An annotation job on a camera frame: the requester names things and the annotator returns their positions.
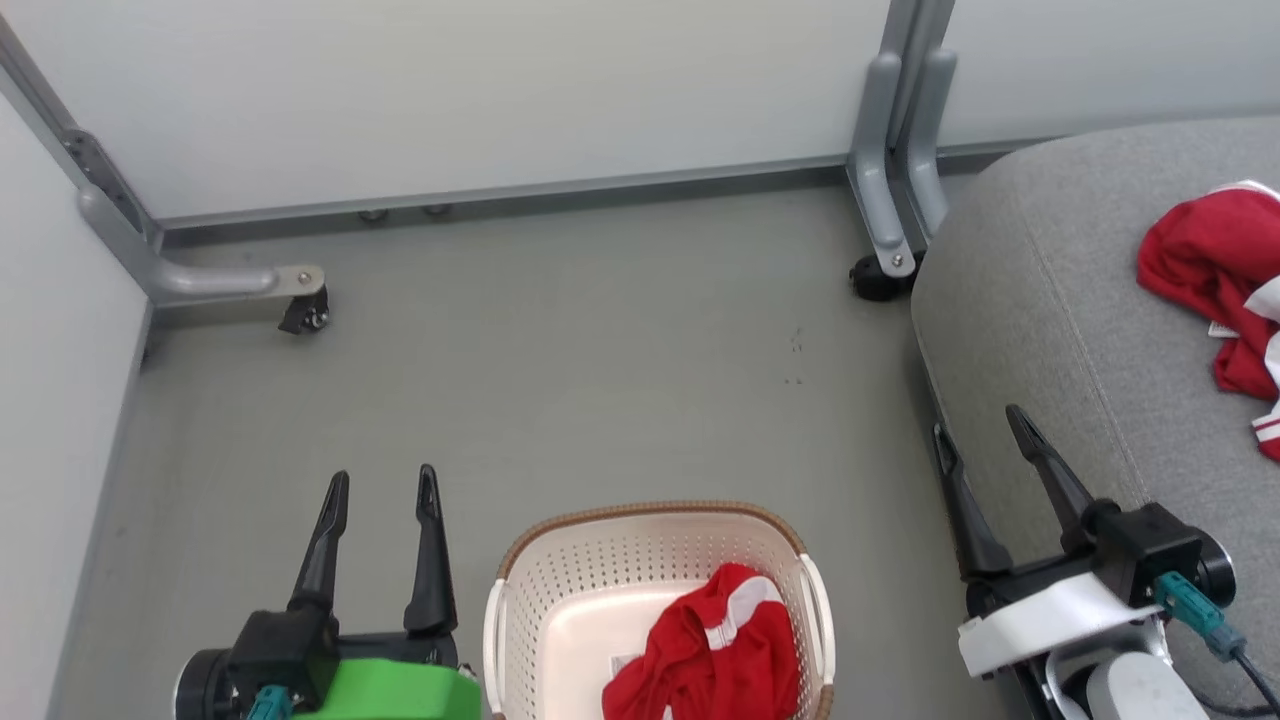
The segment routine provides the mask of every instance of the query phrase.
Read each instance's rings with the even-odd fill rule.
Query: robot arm
[[[174,689],[175,720],[477,720],[480,687],[458,664],[457,610],[435,470],[419,471],[421,525],[403,633],[340,635],[333,615],[351,478],[333,477],[284,611],[250,615],[236,644],[202,650]]]
[[[1124,511],[1094,500],[1020,407],[1010,405],[1006,416],[1053,505],[1064,552],[1014,566],[973,500],[954,445],[934,428],[969,588],[960,652],[970,675],[1012,673],[1037,717],[1207,717],[1172,669],[1164,625],[1170,616],[1187,621],[1220,660],[1243,657],[1243,637],[1220,610],[1235,598],[1230,557],[1158,503]]]

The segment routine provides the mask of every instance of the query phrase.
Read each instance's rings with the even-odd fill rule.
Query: caster wheel
[[[920,261],[924,260],[924,251],[920,250],[913,256],[915,258],[916,272],[919,272]],[[868,255],[849,270],[849,283],[854,286],[854,292],[863,300],[888,302],[900,295],[911,292],[911,288],[915,287],[915,273],[905,278],[891,278],[881,269],[879,258]]]
[[[229,650],[202,650],[191,656],[173,688],[174,720],[241,717],[236,688],[227,678]]]
[[[364,220],[366,225],[376,225],[385,223],[390,214],[390,210],[361,210],[356,213],[356,217]]]
[[[329,288],[321,287],[315,295],[300,295],[289,302],[278,325],[289,334],[312,334],[329,324]]]

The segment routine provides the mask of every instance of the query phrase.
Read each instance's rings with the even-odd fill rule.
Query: gray cushion
[[[1135,283],[1147,228],[1175,204],[1253,178],[1280,187],[1280,119],[1148,126],[1001,159],[952,205],[913,299],[916,336],[974,493],[1018,560],[1059,529],[1004,416],[1023,405],[1096,496],[1157,500],[1231,552],[1229,619],[1280,675],[1280,465],[1249,420],[1268,405],[1220,392],[1220,341]],[[1253,701],[1244,674],[1174,629],[1179,670]]]

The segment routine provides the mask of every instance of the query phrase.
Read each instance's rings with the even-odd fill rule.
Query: white stripe
[[[1280,320],[1280,278],[1271,278],[1244,301],[1244,309],[1268,320]]]
[[[1280,202],[1280,192],[1271,190],[1270,187],[1262,184],[1258,181],[1230,182],[1224,186],[1215,187],[1213,190],[1206,192],[1204,195],[1213,195],[1215,192],[1222,192],[1226,190],[1248,190],[1252,192],[1261,192],[1262,195],[1270,195],[1272,200]]]
[[[1254,420],[1253,427],[1257,428],[1260,425],[1268,425],[1271,423],[1275,423],[1276,420],[1280,420],[1280,413],[1271,413],[1270,415],[1263,415],[1257,420]]]
[[[773,580],[764,575],[756,575],[741,585],[733,588],[728,594],[728,607],[724,611],[724,621],[714,628],[707,628],[707,644],[712,651],[723,650],[733,643],[737,632],[751,621],[755,609],[762,602],[782,602]]]

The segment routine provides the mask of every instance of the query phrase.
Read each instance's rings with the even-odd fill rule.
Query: laundry basket
[[[484,619],[495,720],[600,720],[600,693],[649,628],[724,562],[768,575],[791,616],[797,720],[831,714],[836,637],[818,568],[777,515],[736,502],[672,502],[562,515],[507,551]]]

